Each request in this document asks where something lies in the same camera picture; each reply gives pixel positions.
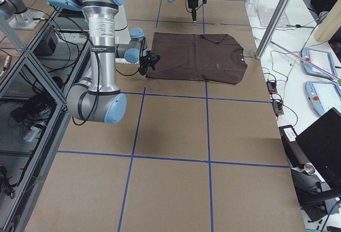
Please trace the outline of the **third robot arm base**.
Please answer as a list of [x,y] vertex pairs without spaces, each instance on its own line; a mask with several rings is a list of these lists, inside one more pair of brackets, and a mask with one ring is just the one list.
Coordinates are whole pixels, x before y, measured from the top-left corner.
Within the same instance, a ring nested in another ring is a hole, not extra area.
[[28,9],[23,0],[1,0],[1,15],[5,20],[14,17],[9,25],[16,30],[35,29],[44,14]]

